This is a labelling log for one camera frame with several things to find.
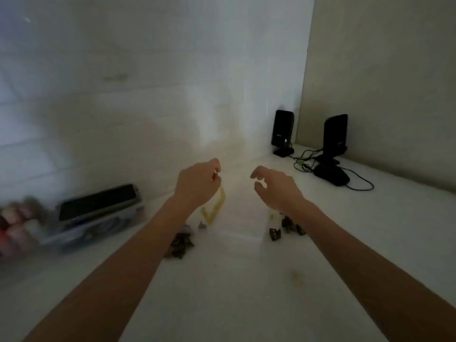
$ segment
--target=left hand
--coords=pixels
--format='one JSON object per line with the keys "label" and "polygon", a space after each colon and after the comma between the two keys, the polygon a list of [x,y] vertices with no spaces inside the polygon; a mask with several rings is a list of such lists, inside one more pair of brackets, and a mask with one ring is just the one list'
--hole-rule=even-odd
{"label": "left hand", "polygon": [[182,170],[177,179],[174,197],[192,211],[207,203],[222,183],[218,173],[222,170],[218,159],[197,163]]}

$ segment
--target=hand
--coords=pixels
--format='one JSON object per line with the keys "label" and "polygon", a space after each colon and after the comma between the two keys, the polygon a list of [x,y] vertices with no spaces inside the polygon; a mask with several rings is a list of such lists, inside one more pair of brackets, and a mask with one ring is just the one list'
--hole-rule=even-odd
{"label": "hand", "polygon": [[268,207],[287,216],[292,215],[294,207],[307,202],[293,178],[281,171],[259,166],[253,171],[250,178],[265,180],[267,187],[265,188],[259,181],[256,181],[255,191]]}
{"label": "hand", "polygon": [[177,179],[174,197],[180,204],[195,211],[197,207],[207,203],[222,183],[218,173],[222,168],[218,159],[197,163],[182,170]]}

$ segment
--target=black mouse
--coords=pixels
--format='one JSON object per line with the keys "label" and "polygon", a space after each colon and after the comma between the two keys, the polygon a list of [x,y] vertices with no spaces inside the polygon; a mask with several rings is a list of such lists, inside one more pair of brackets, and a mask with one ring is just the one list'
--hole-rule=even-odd
{"label": "black mouse", "polygon": [[317,177],[325,179],[335,186],[345,186],[350,182],[350,178],[345,174],[342,168],[334,165],[320,163],[315,167],[313,173]]}

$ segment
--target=white desk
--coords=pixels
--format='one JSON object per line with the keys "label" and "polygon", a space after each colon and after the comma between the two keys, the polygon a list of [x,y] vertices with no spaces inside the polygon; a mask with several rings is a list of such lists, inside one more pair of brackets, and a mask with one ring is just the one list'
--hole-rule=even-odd
{"label": "white desk", "polygon": [[[190,218],[196,247],[182,260],[162,262],[121,340],[386,340],[308,236],[269,239],[267,208],[248,178],[259,164],[292,175],[343,228],[456,305],[456,196],[341,162],[375,190],[334,187],[273,155],[224,172],[227,200],[216,221],[198,231],[198,215]],[[351,185],[366,183],[352,176]],[[165,198],[151,202],[149,213]],[[2,264],[0,339],[22,339],[136,230],[76,253]]]}

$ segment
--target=yellow toy piece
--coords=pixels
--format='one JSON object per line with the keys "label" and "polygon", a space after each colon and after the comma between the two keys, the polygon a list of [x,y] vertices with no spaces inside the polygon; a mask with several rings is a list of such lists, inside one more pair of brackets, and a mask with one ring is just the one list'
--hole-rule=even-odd
{"label": "yellow toy piece", "polygon": [[220,200],[215,204],[215,206],[214,206],[214,208],[213,208],[211,213],[208,213],[208,211],[206,210],[205,207],[201,208],[201,213],[202,213],[204,219],[206,220],[206,222],[209,225],[212,224],[212,222],[214,221],[215,217],[219,213],[219,210],[221,209],[223,203],[225,202],[225,198],[226,198],[225,190],[221,186],[220,186],[220,193],[221,193],[222,196],[220,197]]}

